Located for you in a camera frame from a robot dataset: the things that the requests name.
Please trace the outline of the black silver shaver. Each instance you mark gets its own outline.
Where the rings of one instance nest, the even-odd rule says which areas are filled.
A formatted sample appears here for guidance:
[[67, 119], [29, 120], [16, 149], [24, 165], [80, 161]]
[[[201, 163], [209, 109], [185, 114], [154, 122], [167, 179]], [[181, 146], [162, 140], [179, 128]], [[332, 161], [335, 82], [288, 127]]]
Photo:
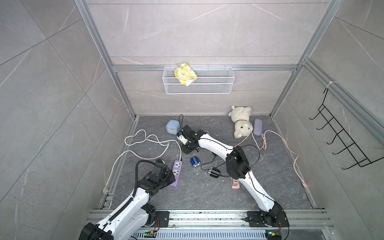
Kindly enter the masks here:
[[221, 171], [217, 168], [209, 168], [208, 170], [208, 174], [209, 176], [213, 177], [213, 178], [219, 178], [221, 176]]

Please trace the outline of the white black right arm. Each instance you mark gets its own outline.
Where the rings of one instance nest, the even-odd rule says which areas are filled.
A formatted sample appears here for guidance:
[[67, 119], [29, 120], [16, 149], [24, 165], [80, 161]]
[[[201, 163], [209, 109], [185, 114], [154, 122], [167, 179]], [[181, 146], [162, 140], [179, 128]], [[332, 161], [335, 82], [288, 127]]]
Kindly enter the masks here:
[[203, 148], [223, 159], [226, 162], [228, 175], [238, 180], [256, 201], [263, 224], [269, 227], [290, 226], [282, 206], [269, 196], [257, 181], [242, 147], [226, 145], [202, 130], [193, 131], [189, 126], [183, 127], [177, 133], [177, 138], [181, 141], [182, 151], [185, 154]]

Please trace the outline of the purple power strip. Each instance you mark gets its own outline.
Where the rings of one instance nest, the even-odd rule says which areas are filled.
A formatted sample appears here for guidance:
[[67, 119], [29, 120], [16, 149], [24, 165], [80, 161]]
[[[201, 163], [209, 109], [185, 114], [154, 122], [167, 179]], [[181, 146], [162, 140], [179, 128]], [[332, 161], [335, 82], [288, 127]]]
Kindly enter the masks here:
[[170, 184], [171, 187], [177, 187], [178, 182], [179, 182], [179, 178], [180, 178], [182, 165], [183, 165], [182, 161], [175, 161], [174, 162], [172, 171], [173, 171], [173, 175], [175, 177], [175, 181], [172, 184]]

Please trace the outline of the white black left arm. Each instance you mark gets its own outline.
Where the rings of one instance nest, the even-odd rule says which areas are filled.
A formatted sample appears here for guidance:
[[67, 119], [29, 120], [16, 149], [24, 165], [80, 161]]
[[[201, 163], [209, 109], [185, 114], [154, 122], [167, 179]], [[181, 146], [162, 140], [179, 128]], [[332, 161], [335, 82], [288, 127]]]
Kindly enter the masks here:
[[[148, 163], [153, 169], [139, 180], [139, 164]], [[159, 190], [175, 182], [175, 176], [163, 160], [140, 160], [135, 166], [135, 186], [131, 194], [107, 217], [97, 224], [88, 223], [80, 233], [80, 240], [127, 240], [141, 227], [160, 229], [156, 207], [149, 200]]]

